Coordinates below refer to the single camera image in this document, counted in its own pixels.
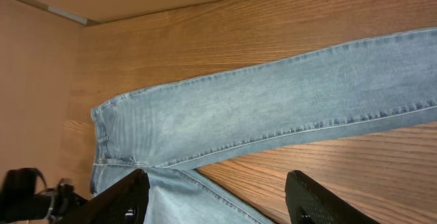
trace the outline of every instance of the blue jeans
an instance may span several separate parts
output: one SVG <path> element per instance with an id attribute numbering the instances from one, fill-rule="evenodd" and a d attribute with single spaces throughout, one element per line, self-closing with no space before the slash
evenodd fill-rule
<path id="1" fill-rule="evenodd" d="M 101 193 L 141 168 L 151 185 L 146 223 L 272 223 L 195 169 L 433 122 L 436 107 L 437 28 L 148 87 L 92 110 L 91 187 Z"/>

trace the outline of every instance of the wooden table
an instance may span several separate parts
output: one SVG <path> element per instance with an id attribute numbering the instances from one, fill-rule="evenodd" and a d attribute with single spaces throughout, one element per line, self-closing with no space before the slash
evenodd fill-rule
<path id="1" fill-rule="evenodd" d="M 435 26 L 437 0 L 226 0 L 86 27 L 57 175 L 89 195 L 95 143 L 89 111 L 118 94 Z M 437 223 L 437 123 L 278 148 L 200 172 L 289 223 L 283 189 L 293 169 L 382 223 Z"/>

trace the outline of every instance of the jeans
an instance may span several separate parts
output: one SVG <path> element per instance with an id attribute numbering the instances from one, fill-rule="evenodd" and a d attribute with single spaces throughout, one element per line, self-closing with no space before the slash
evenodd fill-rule
<path id="1" fill-rule="evenodd" d="M 195 169 L 433 122 L 436 107 L 437 28 L 147 87 L 92 110 L 91 189 L 101 193 L 141 168 L 151 186 L 146 223 L 272 223 Z"/>

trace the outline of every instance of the stitching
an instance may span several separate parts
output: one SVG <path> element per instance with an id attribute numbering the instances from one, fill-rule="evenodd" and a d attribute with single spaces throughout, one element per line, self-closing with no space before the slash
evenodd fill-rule
<path id="1" fill-rule="evenodd" d="M 178 170 L 180 173 L 183 173 L 184 175 L 190 177 L 192 180 L 198 182 L 199 184 L 201 184 L 202 186 L 206 187 L 207 190 L 212 191 L 213 193 L 217 194 L 219 197 L 223 198 L 223 200 L 227 201 L 229 204 L 231 204 L 233 207 L 241 210 L 242 212 L 244 212 L 245 214 L 247 214 L 248 216 L 252 217 L 253 219 L 255 219 L 258 223 L 264 223 L 262 221 L 260 221 L 258 218 L 254 217 L 252 214 L 250 214 L 249 212 L 247 212 L 246 210 L 240 208 L 239 206 L 237 206 L 234 202 L 232 202 L 231 200 L 229 200 L 228 198 L 226 198 L 225 196 L 223 196 L 222 194 L 218 193 L 217 191 L 215 191 L 213 188 L 207 186 L 206 184 L 204 184 L 203 182 L 199 181 L 198 179 L 190 176 L 189 174 L 187 174 L 186 172 L 183 172 L 182 170 Z"/>
<path id="2" fill-rule="evenodd" d="M 434 109 L 434 108 L 437 108 L 437 107 L 436 106 L 426 107 L 424 109 L 417 109 L 415 111 L 409 111 L 409 112 L 400 113 L 400 114 L 396 114 L 396 115 L 388 115 L 388 116 L 385 116 L 385 117 L 374 118 L 374 119 L 367 120 L 367 121 L 352 122 L 352 123 L 349 123 L 349 124 L 342 124 L 342 125 L 336 125 L 336 126 L 326 126 L 326 127 L 323 127 L 323 128 L 315 128 L 315 129 L 304 130 L 304 131 L 300 131 L 300 132 L 288 133 L 288 134 L 285 134 L 285 135 L 279 135 L 279 136 L 275 136 L 275 137 L 270 137 L 270 138 L 262 139 L 262 140 L 259 140 L 259 141 L 253 141 L 253 142 L 244 143 L 242 145 L 234 145 L 234 146 L 222 149 L 222 150 L 218 150 L 216 152 L 207 153 L 207 154 L 204 154 L 202 156 L 196 156 L 194 158 L 191 158 L 191 159 L 188 159 L 188 160 L 183 160 L 183 161 L 180 161 L 178 163 L 173 163 L 173 164 L 161 167 L 161 168 L 163 168 L 163 169 L 170 168 L 170 167 L 173 167 L 175 165 L 179 165 L 179 164 L 186 163 L 186 162 L 189 162 L 189 161 L 192 161 L 192 160 L 197 160 L 199 158 L 203 158 L 205 156 L 209 156 L 209 155 L 212 155 L 212 154 L 217 154 L 219 152 L 224 152 L 224 151 L 231 150 L 231 149 L 234 149 L 234 148 L 239 148 L 239 147 L 242 147 L 242 146 L 245 146 L 245 145 L 251 145 L 251 144 L 255 144 L 255 143 L 269 141 L 271 139 L 277 139 L 277 138 L 286 137 L 286 136 L 290 136 L 290 135 L 296 135 L 296 134 L 300 134 L 300 133 L 304 133 L 304 132 L 313 132 L 313 131 L 324 130 L 324 129 L 329 129 L 329 128 L 339 128 L 339 127 L 346 127 L 346 126 L 349 126 L 349 125 L 363 124 L 363 123 L 366 123 L 366 122 L 373 122 L 373 121 L 378 121 L 378 120 L 384 120 L 386 118 L 397 117 L 397 116 L 400 116 L 400 115 L 407 115 L 407 114 L 416 113 L 416 112 L 419 112 L 419 111 L 426 111 L 428 109 Z M 101 165 L 119 165 L 119 166 L 144 166 L 144 167 L 150 167 L 150 165 L 145 165 L 145 164 L 141 164 L 141 163 L 132 163 L 132 164 L 94 163 L 93 165 L 95 165 L 95 166 L 101 166 Z"/>
<path id="3" fill-rule="evenodd" d="M 351 48 L 357 48 L 357 49 L 367 48 L 370 45 L 370 44 L 368 44 L 370 42 L 375 42 L 377 44 L 387 44 L 387 43 L 389 43 L 388 40 L 395 40 L 396 42 L 400 42 L 401 40 L 413 40 L 415 35 L 420 35 L 420 34 L 424 34 L 424 33 L 427 34 L 426 36 L 428 36 L 428 34 L 431 36 L 434 36 L 436 32 L 437 32 L 437 27 L 431 27 L 429 29 L 420 29 L 418 31 L 413 30 L 413 31 L 401 32 L 401 33 L 393 33 L 393 34 L 390 34 L 387 36 L 376 36 L 373 38 L 353 40 L 353 41 L 346 42 L 343 44 L 337 44 L 337 45 L 323 48 L 320 50 L 311 51 L 309 53 L 304 53 L 304 54 L 297 55 L 294 57 L 288 57 L 285 59 L 280 59 L 280 60 L 276 60 L 276 61 L 272 61 L 272 62 L 268 62 L 268 63 L 264 63 L 264 64 L 249 66 L 249 67 L 245 67 L 245 68 L 241 68 L 241 69 L 237 69 L 237 70 L 228 70 L 228 71 L 224 71 L 224 72 L 220 72 L 220 73 L 208 74 L 205 76 L 199 76 L 199 77 L 195 77 L 195 78 L 185 80 L 185 81 L 178 81 L 175 83 L 157 85 L 154 87 L 146 87 L 144 89 L 139 89 L 139 90 L 127 93 L 127 94 L 121 94 L 118 97 L 112 98 L 112 99 L 104 102 L 103 104 L 100 105 L 100 112 L 102 112 L 106 108 L 113 106 L 113 105 L 117 104 L 118 102 L 121 102 L 121 101 L 126 100 L 128 98 L 133 98 L 133 97 L 141 95 L 141 94 L 148 94 L 150 92 L 160 91 L 164 88 L 171 88 L 171 87 L 174 87 L 176 85 L 190 85 L 192 83 L 196 83 L 196 82 L 202 81 L 202 80 L 210 81 L 212 79 L 218 79 L 218 78 L 221 78 L 222 76 L 227 76 L 228 74 L 231 74 L 231 73 L 236 74 L 238 72 L 250 72 L 250 71 L 254 71 L 254 70 L 261 70 L 262 68 L 270 67 L 270 66 L 273 66 L 275 64 L 282 64 L 285 61 L 288 61 L 289 63 L 293 63 L 293 62 L 299 61 L 301 59 L 306 59 L 308 57 L 314 57 L 314 56 L 319 57 L 321 53 L 333 54 L 334 51 L 349 51 Z"/>

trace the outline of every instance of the denim pants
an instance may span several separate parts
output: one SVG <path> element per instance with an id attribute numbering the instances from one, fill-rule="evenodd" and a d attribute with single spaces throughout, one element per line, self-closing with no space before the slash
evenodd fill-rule
<path id="1" fill-rule="evenodd" d="M 437 28 L 147 87 L 92 110 L 91 188 L 101 193 L 141 168 L 151 186 L 146 223 L 272 223 L 196 168 L 433 122 L 436 107 Z"/>

